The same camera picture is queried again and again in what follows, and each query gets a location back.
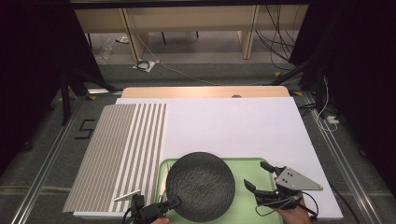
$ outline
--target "white stripe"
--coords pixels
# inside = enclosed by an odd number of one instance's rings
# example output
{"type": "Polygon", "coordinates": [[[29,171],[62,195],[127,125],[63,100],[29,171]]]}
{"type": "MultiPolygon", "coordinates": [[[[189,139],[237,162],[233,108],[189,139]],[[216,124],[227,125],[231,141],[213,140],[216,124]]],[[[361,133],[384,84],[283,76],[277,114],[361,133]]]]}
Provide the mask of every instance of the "white stripe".
{"type": "MultiPolygon", "coordinates": [[[[154,132],[156,133],[156,134],[153,134],[152,135],[152,140],[151,140],[151,147],[150,147],[150,151],[152,151],[152,154],[153,154],[153,158],[152,158],[152,164],[151,164],[151,166],[152,166],[152,169],[151,169],[151,174],[150,174],[150,176],[151,176],[151,179],[149,180],[149,182],[148,182],[148,188],[149,189],[154,189],[155,188],[155,186],[154,186],[154,181],[155,181],[155,172],[156,172],[156,167],[159,165],[159,164],[157,164],[156,162],[157,162],[157,158],[158,158],[158,150],[157,150],[157,146],[158,146],[158,139],[159,139],[159,135],[160,135],[160,133],[161,133],[161,124],[162,124],[162,114],[163,114],[163,105],[158,105],[158,107],[157,107],[157,110],[156,110],[156,113],[155,113],[155,116],[154,116],[154,118],[155,118],[155,124],[153,125],[153,127],[154,127],[154,132]]],[[[150,203],[155,203],[155,200],[154,201],[152,201],[152,193],[154,193],[155,194],[155,190],[151,190],[150,192],[149,192],[149,194],[148,194],[148,200],[150,201],[150,203]]]]}
{"type": "MultiPolygon", "coordinates": [[[[122,176],[122,168],[123,168],[124,163],[125,163],[125,157],[126,157],[126,155],[128,153],[128,146],[129,146],[129,142],[131,141],[131,131],[132,131],[133,127],[134,127],[133,124],[134,124],[135,114],[136,114],[137,108],[138,108],[138,106],[134,110],[133,118],[131,120],[131,126],[129,127],[129,130],[128,130],[128,138],[127,138],[125,146],[124,146],[124,152],[123,152],[121,163],[120,163],[119,173],[117,175],[116,186],[114,187],[114,191],[113,191],[113,197],[112,197],[113,199],[120,196],[120,195],[117,195],[117,191],[118,191],[118,189],[120,187],[120,180],[121,180],[121,176],[122,176]]],[[[109,211],[113,211],[113,208],[114,208],[114,201],[112,200],[108,210],[109,211]]]]}
{"type": "MultiPolygon", "coordinates": [[[[148,155],[147,155],[147,158],[146,158],[146,167],[143,170],[144,176],[143,176],[143,183],[142,183],[142,188],[144,188],[145,191],[146,191],[146,187],[149,187],[148,183],[149,183],[150,179],[153,177],[152,173],[145,172],[145,171],[147,171],[149,169],[150,165],[151,165],[151,163],[149,161],[150,161],[150,158],[151,158],[152,136],[154,135],[154,132],[155,132],[155,129],[151,128],[151,120],[154,119],[153,123],[155,123],[155,117],[153,117],[153,116],[155,116],[156,110],[157,110],[157,105],[152,105],[152,108],[151,108],[151,111],[150,111],[149,120],[148,120],[148,134],[146,135],[145,145],[143,147],[143,149],[145,149],[145,151],[146,151],[146,148],[148,149],[147,150],[148,155]]],[[[146,197],[145,197],[146,198],[146,204],[151,203],[150,202],[151,190],[149,190],[148,192],[145,192],[144,195],[146,195],[146,197]]]]}
{"type": "MultiPolygon", "coordinates": [[[[140,129],[141,129],[140,122],[141,122],[141,119],[142,119],[142,115],[143,116],[145,115],[145,111],[144,110],[146,110],[146,109],[144,109],[144,107],[142,105],[139,105],[139,113],[138,113],[138,115],[136,117],[136,127],[135,127],[135,130],[134,130],[134,137],[133,137],[133,141],[134,142],[132,142],[133,145],[139,144],[139,139],[136,138],[136,137],[139,134],[141,134],[141,132],[140,132],[140,129]]],[[[127,150],[130,153],[129,153],[129,156],[128,156],[128,161],[125,164],[123,164],[123,166],[126,166],[126,167],[124,169],[125,173],[122,176],[122,183],[120,185],[121,186],[121,189],[120,189],[120,193],[121,194],[127,194],[128,193],[125,190],[125,186],[127,184],[130,184],[130,183],[126,183],[127,182],[126,180],[128,179],[128,176],[130,176],[130,175],[132,175],[134,173],[134,169],[131,169],[131,167],[134,167],[134,165],[136,163],[136,159],[139,158],[139,151],[137,151],[137,154],[136,154],[135,148],[132,148],[132,145],[128,145],[127,150]],[[131,165],[132,157],[134,157],[134,163],[131,165]]],[[[125,203],[118,203],[116,212],[125,211],[126,210],[125,207],[126,207],[125,203]]]]}
{"type": "MultiPolygon", "coordinates": [[[[134,157],[134,166],[132,167],[132,170],[134,170],[134,174],[137,172],[137,178],[133,180],[134,181],[134,185],[132,185],[132,188],[141,189],[141,194],[142,195],[145,195],[146,192],[144,191],[144,189],[142,189],[142,183],[139,180],[140,180],[140,176],[142,175],[142,169],[143,169],[142,166],[143,166],[144,157],[145,157],[145,154],[146,154],[146,151],[143,149],[142,145],[145,144],[143,139],[147,135],[147,130],[145,132],[143,132],[143,131],[144,131],[145,126],[146,126],[146,119],[149,118],[149,112],[150,112],[149,111],[149,105],[145,105],[145,110],[144,110],[143,116],[141,116],[142,119],[140,120],[141,126],[140,126],[140,131],[139,131],[139,137],[137,138],[137,146],[134,149],[134,151],[136,151],[137,154],[134,157]]],[[[123,210],[128,209],[127,205],[128,204],[125,204],[123,206],[123,210]]]]}
{"type": "MultiPolygon", "coordinates": [[[[108,110],[109,107],[106,107],[104,110],[104,117],[108,116],[108,110]]],[[[101,141],[96,141],[97,138],[100,138],[101,134],[103,134],[103,132],[106,130],[106,119],[103,121],[98,122],[97,124],[97,129],[101,130],[101,132],[96,133],[93,137],[91,142],[93,142],[93,144],[89,145],[89,149],[87,150],[89,153],[86,155],[88,158],[88,161],[96,161],[98,158],[98,155],[96,155],[94,152],[95,150],[90,150],[90,148],[100,148],[100,144],[102,143],[101,141]]],[[[88,208],[87,206],[90,204],[90,200],[89,200],[89,196],[91,195],[91,193],[89,192],[89,189],[92,189],[92,180],[94,180],[96,178],[96,172],[90,170],[89,168],[91,167],[90,163],[86,163],[85,164],[85,168],[86,170],[84,171],[84,180],[83,180],[83,187],[82,187],[82,192],[85,192],[83,194],[83,196],[80,195],[80,197],[78,198],[78,204],[80,204],[80,210],[82,211],[86,211],[88,208]]]]}
{"type": "Polygon", "coordinates": [[[112,140],[111,136],[114,136],[114,133],[116,132],[116,130],[118,129],[118,127],[120,127],[120,123],[122,121],[122,119],[116,119],[119,118],[120,116],[122,116],[122,112],[125,110],[124,107],[116,107],[116,108],[112,108],[112,110],[114,110],[116,113],[115,115],[111,116],[114,118],[115,121],[113,121],[113,119],[110,120],[111,123],[107,123],[107,128],[105,135],[106,135],[106,141],[101,141],[105,144],[103,144],[102,147],[100,147],[101,149],[101,156],[102,157],[102,162],[100,164],[101,169],[99,169],[99,173],[98,173],[98,177],[96,177],[96,179],[94,180],[94,182],[92,183],[95,186],[96,191],[93,194],[93,201],[91,202],[91,207],[89,210],[93,210],[95,209],[96,211],[101,211],[101,204],[104,203],[104,199],[103,197],[100,197],[99,195],[103,195],[105,192],[105,183],[106,183],[106,179],[110,177],[111,174],[109,171],[109,165],[110,162],[113,160],[107,160],[107,158],[112,158],[113,156],[113,152],[114,152],[114,145],[111,144],[111,142],[113,142],[114,140],[112,140]]]}
{"type": "MultiPolygon", "coordinates": [[[[122,148],[123,141],[121,141],[121,140],[124,139],[125,136],[126,136],[126,138],[128,136],[128,133],[125,133],[123,131],[124,130],[123,127],[125,127],[125,126],[123,126],[123,125],[125,125],[125,124],[123,124],[123,122],[125,122],[125,120],[128,120],[128,118],[133,118],[134,117],[133,116],[134,110],[135,110],[135,105],[125,106],[125,109],[121,110],[122,113],[120,113],[120,116],[117,117],[118,118],[117,126],[114,126],[116,130],[111,132],[111,134],[109,134],[109,135],[112,135],[112,138],[111,138],[112,139],[111,140],[112,146],[110,146],[109,149],[111,149],[111,148],[116,148],[116,149],[122,148]]],[[[123,156],[124,152],[121,151],[121,150],[117,150],[117,152],[118,152],[118,154],[115,155],[115,158],[117,158],[117,160],[113,159],[113,160],[109,160],[108,161],[108,166],[112,168],[111,171],[109,170],[107,172],[108,173],[108,175],[107,175],[108,178],[113,178],[114,175],[119,170],[118,166],[120,164],[120,161],[119,161],[120,154],[122,154],[122,156],[123,156]]],[[[114,187],[114,183],[111,183],[110,181],[107,181],[106,183],[107,183],[107,186],[104,189],[105,191],[113,189],[113,192],[114,192],[114,190],[117,190],[114,187]]],[[[106,197],[103,198],[103,200],[102,200],[102,205],[103,206],[107,206],[109,203],[114,203],[113,200],[114,200],[114,197],[112,197],[112,194],[107,194],[106,197]]]]}

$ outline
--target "gray stripe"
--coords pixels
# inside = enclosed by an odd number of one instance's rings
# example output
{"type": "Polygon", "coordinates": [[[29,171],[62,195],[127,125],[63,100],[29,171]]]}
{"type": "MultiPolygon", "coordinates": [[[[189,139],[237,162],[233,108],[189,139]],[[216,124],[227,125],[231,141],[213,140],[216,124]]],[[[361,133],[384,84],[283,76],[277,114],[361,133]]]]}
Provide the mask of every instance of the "gray stripe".
{"type": "MultiPolygon", "coordinates": [[[[166,105],[105,106],[64,212],[123,212],[124,205],[129,206],[130,202],[115,203],[113,209],[109,210],[115,192],[121,196],[129,193],[131,188],[135,190],[142,186],[145,186],[142,191],[146,193],[155,191],[155,188],[149,188],[149,183],[155,183],[157,178],[165,116],[162,108],[166,108],[166,105]],[[125,146],[129,137],[129,146],[125,146]],[[120,166],[124,154],[125,161],[120,166]],[[153,169],[155,175],[148,173],[153,169]],[[116,183],[119,172],[121,179],[116,183]]],[[[154,193],[150,195],[147,201],[153,202],[154,193]]]]}

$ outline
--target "floor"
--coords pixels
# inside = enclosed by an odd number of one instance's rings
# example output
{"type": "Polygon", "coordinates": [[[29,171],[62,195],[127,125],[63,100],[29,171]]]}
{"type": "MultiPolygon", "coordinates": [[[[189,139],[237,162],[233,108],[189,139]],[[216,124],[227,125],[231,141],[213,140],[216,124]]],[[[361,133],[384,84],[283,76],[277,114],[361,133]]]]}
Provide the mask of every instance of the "floor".
{"type": "MultiPolygon", "coordinates": [[[[269,38],[274,35],[274,32],[271,31],[263,33],[269,38]]],[[[149,50],[145,51],[144,60],[154,62],[160,60],[164,64],[171,65],[197,64],[198,66],[200,64],[240,64],[240,66],[244,66],[268,63],[273,66],[272,72],[267,74],[270,79],[276,78],[277,73],[284,74],[288,71],[287,69],[293,67],[272,54],[256,35],[249,60],[242,58],[236,32],[199,32],[199,38],[194,32],[164,33],[164,35],[166,45],[163,43],[161,33],[150,34],[149,50]]],[[[129,46],[115,42],[115,39],[122,36],[123,34],[91,35],[92,52],[99,64],[122,64],[125,66],[134,64],[129,46]]],[[[289,39],[287,43],[292,44],[292,40],[289,39]]],[[[279,46],[276,46],[276,50],[283,52],[279,46]]],[[[289,90],[298,90],[299,78],[300,76],[294,77],[288,80],[285,85],[289,90]]],[[[192,81],[198,81],[199,85],[207,84],[203,83],[204,80],[192,81]]],[[[315,95],[312,92],[303,92],[303,96],[298,94],[300,93],[297,92],[297,95],[293,96],[297,106],[315,102],[315,95]]],[[[95,95],[91,95],[82,100],[76,98],[72,103],[74,108],[82,110],[84,113],[83,115],[74,115],[75,119],[96,118],[104,105],[114,104],[119,96],[95,97],[95,95]]],[[[20,218],[26,223],[120,223],[119,220],[85,221],[72,217],[71,214],[60,213],[76,177],[77,170],[72,166],[79,164],[82,160],[89,140],[81,140],[78,145],[67,145],[69,144],[68,139],[76,137],[75,135],[70,136],[67,128],[72,129],[70,132],[73,134],[84,133],[78,132],[79,125],[77,124],[61,127],[59,125],[62,122],[60,96],[55,97],[53,102],[53,112],[45,117],[32,140],[36,143],[35,148],[42,148],[42,150],[22,152],[0,178],[0,223],[12,222],[18,212],[23,209],[27,211],[26,214],[16,218],[20,218]],[[67,152],[57,152],[58,147],[71,149],[67,152]],[[26,195],[32,195],[33,204],[26,202],[28,199],[26,195]]],[[[332,102],[328,104],[326,110],[328,111],[326,113],[337,113],[332,102]]],[[[355,141],[342,114],[337,114],[340,120],[337,130],[324,132],[318,127],[318,114],[310,111],[309,108],[306,111],[308,113],[305,114],[305,108],[301,109],[305,127],[318,153],[325,174],[329,182],[334,185],[334,196],[345,216],[342,220],[321,220],[319,223],[356,223],[348,206],[351,206],[351,210],[356,213],[361,223],[392,223],[396,220],[395,199],[376,173],[373,165],[361,155],[359,143],[355,141]]],[[[326,122],[320,121],[319,123],[327,129],[333,129],[333,126],[326,122]]]]}

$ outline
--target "table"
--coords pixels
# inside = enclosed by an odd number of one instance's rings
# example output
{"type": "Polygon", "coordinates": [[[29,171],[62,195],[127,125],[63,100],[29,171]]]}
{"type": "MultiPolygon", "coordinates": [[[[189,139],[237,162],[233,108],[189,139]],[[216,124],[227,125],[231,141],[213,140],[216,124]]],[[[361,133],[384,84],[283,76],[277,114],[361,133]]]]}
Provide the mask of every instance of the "table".
{"type": "MultiPolygon", "coordinates": [[[[139,1],[71,2],[78,8],[76,14],[85,33],[126,33],[136,62],[143,56],[149,32],[237,31],[243,58],[249,59],[254,31],[275,29],[265,6],[260,6],[262,2],[257,1],[245,1],[243,4],[211,1],[201,2],[202,5],[192,1],[150,2],[144,7],[140,7],[139,1]]],[[[298,5],[307,2],[268,1],[266,4],[285,4],[281,8],[279,25],[282,29],[298,30],[307,10],[307,5],[298,5]]]]}
{"type": "MultiPolygon", "coordinates": [[[[159,161],[179,158],[204,148],[205,151],[222,158],[262,157],[274,166],[288,165],[324,187],[323,191],[309,192],[317,200],[319,207],[326,208],[320,211],[319,218],[342,218],[298,109],[293,99],[288,96],[286,88],[128,88],[116,105],[131,106],[130,104],[166,104],[166,128],[162,140],[163,148],[160,155],[157,155],[159,161]]],[[[99,129],[97,127],[94,134],[99,134],[99,129]]],[[[75,184],[78,184],[79,179],[86,178],[87,176],[78,177],[75,184]]],[[[309,207],[315,207],[309,199],[305,202],[309,207]]],[[[121,217],[123,213],[75,211],[74,215],[85,218],[121,217]]]]}

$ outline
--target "robotic arm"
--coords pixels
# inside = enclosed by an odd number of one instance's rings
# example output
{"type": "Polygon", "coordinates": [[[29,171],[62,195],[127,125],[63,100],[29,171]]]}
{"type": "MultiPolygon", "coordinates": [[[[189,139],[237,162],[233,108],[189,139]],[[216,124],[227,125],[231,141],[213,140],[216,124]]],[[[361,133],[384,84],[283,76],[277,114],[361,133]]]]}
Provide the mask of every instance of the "robotic arm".
{"type": "Polygon", "coordinates": [[[131,199],[131,207],[126,211],[122,224],[149,224],[155,221],[158,217],[162,217],[164,213],[174,209],[176,206],[181,204],[180,198],[169,199],[164,203],[153,203],[145,207],[145,196],[140,195],[139,191],[133,192],[130,195],[116,199],[116,201],[122,201],[125,199],[131,199]]]}
{"type": "Polygon", "coordinates": [[[301,206],[314,216],[317,215],[310,209],[300,205],[300,200],[303,198],[302,190],[323,190],[321,185],[286,166],[278,168],[265,161],[262,161],[260,166],[269,173],[276,174],[277,189],[273,191],[259,190],[245,179],[245,187],[253,193],[257,205],[265,205],[275,209],[294,209],[296,206],[301,206]]]}

